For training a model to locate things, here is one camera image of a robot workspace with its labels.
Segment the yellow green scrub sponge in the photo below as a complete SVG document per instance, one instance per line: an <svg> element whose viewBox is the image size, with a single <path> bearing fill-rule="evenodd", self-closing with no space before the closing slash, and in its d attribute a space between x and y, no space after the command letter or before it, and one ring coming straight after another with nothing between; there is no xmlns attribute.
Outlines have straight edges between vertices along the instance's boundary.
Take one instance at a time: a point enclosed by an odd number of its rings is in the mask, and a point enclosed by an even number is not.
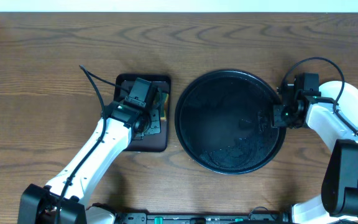
<svg viewBox="0 0 358 224"><path fill-rule="evenodd" d="M161 104L159 108L159 115L161 120L167 120L167 114L168 114L168 103L169 101L169 94L168 93L162 93L161 94Z"/></svg>

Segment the green plate with red smear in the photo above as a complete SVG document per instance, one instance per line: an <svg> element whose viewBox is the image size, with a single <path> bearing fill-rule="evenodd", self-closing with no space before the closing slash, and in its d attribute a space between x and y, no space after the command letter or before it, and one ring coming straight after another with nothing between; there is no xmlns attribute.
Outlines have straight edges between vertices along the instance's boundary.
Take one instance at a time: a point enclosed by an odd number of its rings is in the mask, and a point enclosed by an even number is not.
<svg viewBox="0 0 358 224"><path fill-rule="evenodd" d="M342 87L340 81L330 81L319 86L322 97L336 99ZM338 101L344 116L358 129L358 89L349 83L344 84L344 90Z"/></svg>

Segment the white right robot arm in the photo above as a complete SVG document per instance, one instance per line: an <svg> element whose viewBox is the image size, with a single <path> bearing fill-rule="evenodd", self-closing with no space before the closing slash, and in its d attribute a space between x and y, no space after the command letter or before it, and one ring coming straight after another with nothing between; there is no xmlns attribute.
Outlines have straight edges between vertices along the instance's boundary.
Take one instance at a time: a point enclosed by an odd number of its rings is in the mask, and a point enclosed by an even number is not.
<svg viewBox="0 0 358 224"><path fill-rule="evenodd" d="M358 89L346 82L284 83L283 103L273 109L274 126L310 128L331 151L321 193L292 206L294 223L358 220Z"/></svg>

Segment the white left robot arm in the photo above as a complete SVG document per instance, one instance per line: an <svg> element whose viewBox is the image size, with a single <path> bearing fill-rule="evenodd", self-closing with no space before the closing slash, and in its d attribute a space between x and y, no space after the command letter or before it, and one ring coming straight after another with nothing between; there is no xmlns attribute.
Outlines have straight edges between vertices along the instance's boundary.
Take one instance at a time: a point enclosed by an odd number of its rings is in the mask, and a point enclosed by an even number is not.
<svg viewBox="0 0 358 224"><path fill-rule="evenodd" d="M29 185L21 195L18 223L114 223L116 214L89 206L99 181L133 140L160 134L165 95L152 100L127 96L102 106L91 137L70 163L45 186Z"/></svg>

